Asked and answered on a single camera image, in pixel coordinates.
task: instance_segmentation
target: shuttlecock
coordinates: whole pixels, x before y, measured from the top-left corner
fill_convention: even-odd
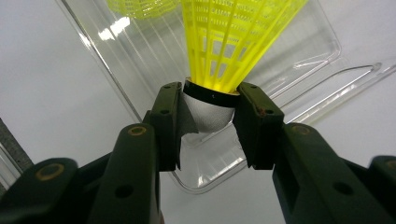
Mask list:
[[[178,0],[106,0],[108,7],[124,17],[139,20],[160,17],[173,10]]]
[[[181,2],[191,83],[205,90],[216,91],[218,95],[228,95],[235,93],[237,86],[307,0]],[[199,93],[186,93],[185,98],[200,132],[220,129],[219,125],[212,128],[210,120],[215,116],[222,116],[222,122],[214,120],[224,126],[232,118],[231,107],[209,101],[204,101],[205,104],[196,102],[201,101]],[[210,105],[225,108],[210,109]]]

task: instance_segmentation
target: white shuttlecock base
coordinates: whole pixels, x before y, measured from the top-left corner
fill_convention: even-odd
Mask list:
[[[193,84],[188,78],[184,86],[184,100],[200,133],[214,133],[233,118],[238,93],[212,91]]]

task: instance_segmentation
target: yellow object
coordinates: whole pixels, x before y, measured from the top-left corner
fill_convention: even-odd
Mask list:
[[[233,92],[308,0],[182,0],[191,81]]]
[[[159,17],[174,9],[177,4],[178,0],[107,0],[112,11],[140,20]]]

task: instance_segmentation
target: plastic tray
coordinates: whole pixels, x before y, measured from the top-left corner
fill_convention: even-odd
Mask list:
[[[181,7],[159,18],[138,20],[113,13],[106,0],[62,0],[60,6],[135,122],[151,109],[162,85],[189,76]],[[285,112],[286,122],[307,123],[394,72],[394,67],[381,71],[381,63],[347,69],[340,55],[320,4],[311,0],[246,82],[270,95]],[[328,85],[328,91],[315,92],[317,85]],[[213,189],[246,166],[232,124],[217,133],[185,135],[180,160],[181,171],[171,176],[189,193]]]

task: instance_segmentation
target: screw hole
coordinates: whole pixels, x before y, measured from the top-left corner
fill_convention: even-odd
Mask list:
[[[346,183],[343,182],[335,182],[332,185],[335,190],[337,190],[339,193],[345,194],[345,195],[352,195],[353,194],[353,189]]]
[[[134,188],[132,188],[131,185],[124,185],[124,186],[119,186],[116,191],[116,197],[120,199],[127,198],[134,192]]]

